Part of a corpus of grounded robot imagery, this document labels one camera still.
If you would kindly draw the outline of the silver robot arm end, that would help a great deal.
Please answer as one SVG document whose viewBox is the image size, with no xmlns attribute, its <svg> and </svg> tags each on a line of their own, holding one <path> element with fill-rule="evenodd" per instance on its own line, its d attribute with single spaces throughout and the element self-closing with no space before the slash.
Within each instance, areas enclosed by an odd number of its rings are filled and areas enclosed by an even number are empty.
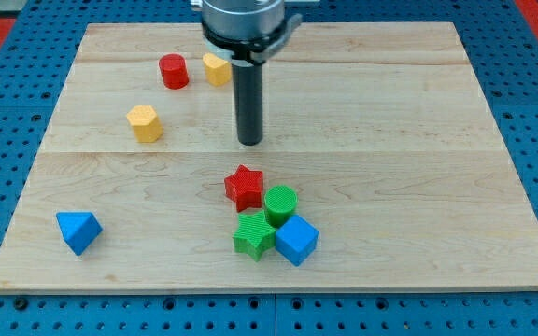
<svg viewBox="0 0 538 336">
<path fill-rule="evenodd" d="M 208 50 L 235 66 L 260 66 L 289 43 L 303 15 L 286 13 L 285 0 L 191 0 L 201 14 Z"/>
</svg>

